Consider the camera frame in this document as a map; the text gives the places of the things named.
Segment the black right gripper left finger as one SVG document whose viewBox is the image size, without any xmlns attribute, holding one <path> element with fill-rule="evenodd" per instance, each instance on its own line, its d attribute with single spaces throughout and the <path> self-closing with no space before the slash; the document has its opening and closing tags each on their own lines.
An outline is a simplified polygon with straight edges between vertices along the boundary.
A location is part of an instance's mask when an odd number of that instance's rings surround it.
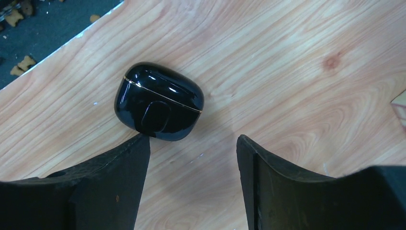
<svg viewBox="0 0 406 230">
<path fill-rule="evenodd" d="M 3 230 L 132 230 L 150 159 L 150 140 L 119 146 L 47 177 L 0 183 Z"/>
</svg>

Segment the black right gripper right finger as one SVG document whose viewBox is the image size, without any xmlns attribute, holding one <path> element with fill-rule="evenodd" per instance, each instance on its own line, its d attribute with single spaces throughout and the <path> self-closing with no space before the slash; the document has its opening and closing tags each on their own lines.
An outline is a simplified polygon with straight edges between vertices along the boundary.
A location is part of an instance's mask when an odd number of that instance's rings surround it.
<svg viewBox="0 0 406 230">
<path fill-rule="evenodd" d="M 405 166 L 375 165 L 333 178 L 273 154 L 246 135 L 237 163 L 251 230 L 403 230 Z"/>
</svg>

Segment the black earbud charging case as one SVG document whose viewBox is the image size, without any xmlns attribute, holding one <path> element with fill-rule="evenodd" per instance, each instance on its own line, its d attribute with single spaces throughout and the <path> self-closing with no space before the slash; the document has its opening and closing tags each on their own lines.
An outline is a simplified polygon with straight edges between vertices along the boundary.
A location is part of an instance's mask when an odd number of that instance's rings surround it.
<svg viewBox="0 0 406 230">
<path fill-rule="evenodd" d="M 190 134 L 204 108 L 202 89 L 184 75 L 151 62 L 124 74 L 114 111 L 127 127 L 165 141 Z"/>
</svg>

